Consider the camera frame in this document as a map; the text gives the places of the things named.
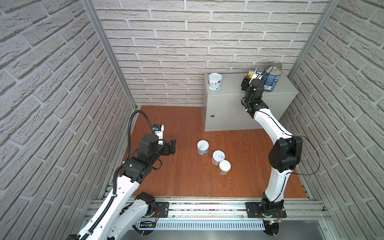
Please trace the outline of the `yellow label can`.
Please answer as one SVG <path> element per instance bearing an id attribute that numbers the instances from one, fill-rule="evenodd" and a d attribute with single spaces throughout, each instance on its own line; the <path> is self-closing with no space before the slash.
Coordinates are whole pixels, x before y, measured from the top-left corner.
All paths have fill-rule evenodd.
<path id="1" fill-rule="evenodd" d="M 249 71 L 248 78 L 251 79 L 254 76 L 255 72 Z"/>

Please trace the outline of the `blue Progresso soup can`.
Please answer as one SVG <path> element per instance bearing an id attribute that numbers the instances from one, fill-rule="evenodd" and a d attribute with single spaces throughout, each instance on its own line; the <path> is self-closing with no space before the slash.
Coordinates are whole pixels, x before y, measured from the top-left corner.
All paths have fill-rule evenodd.
<path id="1" fill-rule="evenodd" d="M 282 75 L 282 70 L 270 65 L 264 73 L 264 91 L 272 92 Z"/>

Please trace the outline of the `red label soup can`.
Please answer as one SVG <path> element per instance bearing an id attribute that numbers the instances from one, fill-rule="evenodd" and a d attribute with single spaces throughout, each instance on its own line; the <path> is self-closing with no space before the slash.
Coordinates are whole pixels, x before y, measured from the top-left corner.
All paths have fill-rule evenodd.
<path id="1" fill-rule="evenodd" d="M 271 62 L 271 63 L 268 63 L 268 66 L 269 65 L 272 65 L 272 66 L 274 66 L 274 68 L 279 69 L 279 70 L 282 69 L 282 64 L 281 63 Z"/>

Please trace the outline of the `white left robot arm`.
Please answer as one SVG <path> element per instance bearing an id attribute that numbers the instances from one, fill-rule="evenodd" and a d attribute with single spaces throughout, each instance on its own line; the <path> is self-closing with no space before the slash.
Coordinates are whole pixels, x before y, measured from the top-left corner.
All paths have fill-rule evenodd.
<path id="1" fill-rule="evenodd" d="M 113 188 L 90 221 L 69 240 L 120 240 L 133 225 L 155 210 L 156 199 L 147 193 L 136 196 L 125 209 L 126 203 L 139 188 L 145 177 L 154 170 L 154 163 L 161 156 L 176 153 L 176 140 L 159 145 L 155 135 L 146 135 L 140 140 L 139 148 L 131 158 L 119 166 L 113 177 Z"/>

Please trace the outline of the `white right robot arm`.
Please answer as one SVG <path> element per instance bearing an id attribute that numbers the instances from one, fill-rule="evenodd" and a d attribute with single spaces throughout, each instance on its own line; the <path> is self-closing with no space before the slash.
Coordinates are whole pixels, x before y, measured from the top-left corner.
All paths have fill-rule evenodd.
<path id="1" fill-rule="evenodd" d="M 283 217 L 284 193 L 291 174 L 300 163 L 303 140 L 289 133 L 274 117 L 262 100 L 264 81 L 253 75 L 245 76 L 241 88 L 245 97 L 241 100 L 246 112 L 269 135 L 274 146 L 268 160 L 272 167 L 269 184 L 263 193 L 259 211 L 264 218 Z"/>

